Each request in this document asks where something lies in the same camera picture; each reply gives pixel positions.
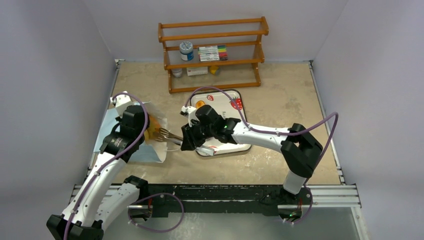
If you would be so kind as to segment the orange fake bread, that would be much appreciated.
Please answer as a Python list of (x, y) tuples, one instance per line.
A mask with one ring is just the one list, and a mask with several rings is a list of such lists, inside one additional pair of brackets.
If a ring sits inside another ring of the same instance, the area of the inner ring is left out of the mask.
[(159, 123), (158, 119), (153, 115), (149, 115), (149, 126), (144, 132), (144, 137), (146, 141), (156, 141), (159, 134), (159, 129), (162, 125)]

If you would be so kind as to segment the long fake baguette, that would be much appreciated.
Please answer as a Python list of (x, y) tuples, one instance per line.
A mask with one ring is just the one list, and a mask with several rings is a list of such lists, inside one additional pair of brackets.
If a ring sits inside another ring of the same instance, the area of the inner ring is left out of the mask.
[(197, 109), (201, 108), (202, 106), (206, 105), (206, 103), (203, 100), (199, 100), (195, 103), (195, 107)]

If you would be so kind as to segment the metal tongs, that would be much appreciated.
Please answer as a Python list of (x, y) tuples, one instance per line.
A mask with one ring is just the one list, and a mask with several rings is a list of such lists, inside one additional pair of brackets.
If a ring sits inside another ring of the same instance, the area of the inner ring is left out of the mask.
[[(177, 136), (171, 132), (169, 132), (165, 128), (156, 128), (153, 132), (154, 140), (157, 142), (168, 142), (168, 143), (174, 143), (176, 145), (180, 146), (181, 151), (183, 150), (183, 138), (180, 136)], [(200, 147), (192, 148), (189, 147), (188, 151), (197, 151), (199, 153), (205, 154), (207, 156), (214, 156), (215, 155), (215, 149), (206, 147), (201, 145)]]

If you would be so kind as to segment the light blue paper bag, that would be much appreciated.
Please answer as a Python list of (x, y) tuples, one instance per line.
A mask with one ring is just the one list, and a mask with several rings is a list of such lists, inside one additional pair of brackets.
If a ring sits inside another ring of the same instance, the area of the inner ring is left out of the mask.
[[(144, 106), (148, 115), (152, 115), (161, 124), (162, 128), (168, 127), (168, 120), (164, 113), (162, 113), (153, 103), (145, 102)], [(100, 146), (103, 139), (111, 132), (112, 127), (118, 123), (116, 118), (119, 117), (115, 109), (106, 111), (103, 123), (100, 127), (99, 134), (94, 147), (95, 153), (100, 153)], [(168, 152), (168, 145), (166, 142), (146, 141), (143, 136), (140, 143), (136, 144), (132, 149), (126, 152), (122, 158), (129, 162), (139, 163), (162, 163), (166, 160)]]

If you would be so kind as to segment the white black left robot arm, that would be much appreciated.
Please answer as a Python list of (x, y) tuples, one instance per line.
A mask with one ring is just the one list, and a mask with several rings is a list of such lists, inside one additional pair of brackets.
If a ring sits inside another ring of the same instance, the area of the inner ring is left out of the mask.
[(102, 140), (96, 163), (80, 191), (60, 215), (52, 214), (46, 227), (55, 240), (101, 240), (106, 219), (115, 210), (99, 210), (113, 178), (144, 142), (150, 125), (144, 105), (130, 105), (116, 118), (117, 124)]

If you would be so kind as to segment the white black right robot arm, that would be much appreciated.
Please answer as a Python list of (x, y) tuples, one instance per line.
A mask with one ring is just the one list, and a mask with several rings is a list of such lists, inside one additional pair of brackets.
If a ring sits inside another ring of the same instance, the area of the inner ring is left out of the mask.
[(280, 152), (289, 167), (280, 196), (288, 204), (300, 198), (301, 188), (312, 177), (323, 152), (318, 140), (298, 123), (289, 128), (254, 125), (242, 118), (224, 118), (210, 105), (183, 106), (180, 114), (188, 119), (181, 128), (182, 151), (205, 148), (206, 141), (214, 138), (223, 144), (247, 144)]

